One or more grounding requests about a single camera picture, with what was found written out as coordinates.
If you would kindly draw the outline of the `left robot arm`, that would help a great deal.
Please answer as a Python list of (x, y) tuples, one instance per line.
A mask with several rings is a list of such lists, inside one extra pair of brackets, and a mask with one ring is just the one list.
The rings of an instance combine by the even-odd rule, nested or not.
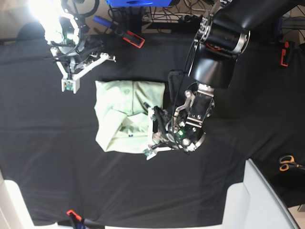
[(195, 151), (205, 139), (203, 124), (214, 109), (214, 91), (229, 86), (252, 30), (301, 4), (300, 0), (233, 0), (204, 15), (182, 72), (196, 81), (197, 90), (186, 90), (184, 103), (174, 105), (171, 113), (149, 109), (146, 158), (170, 150)]

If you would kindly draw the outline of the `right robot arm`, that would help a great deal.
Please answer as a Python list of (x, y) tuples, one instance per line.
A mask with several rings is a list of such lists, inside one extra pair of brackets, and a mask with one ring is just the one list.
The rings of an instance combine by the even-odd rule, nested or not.
[(103, 52), (103, 43), (87, 35), (86, 14), (72, 11), (65, 0), (31, 0), (31, 13), (44, 29), (51, 47), (50, 59), (62, 73), (61, 90), (77, 93), (81, 78), (105, 61), (116, 61)]

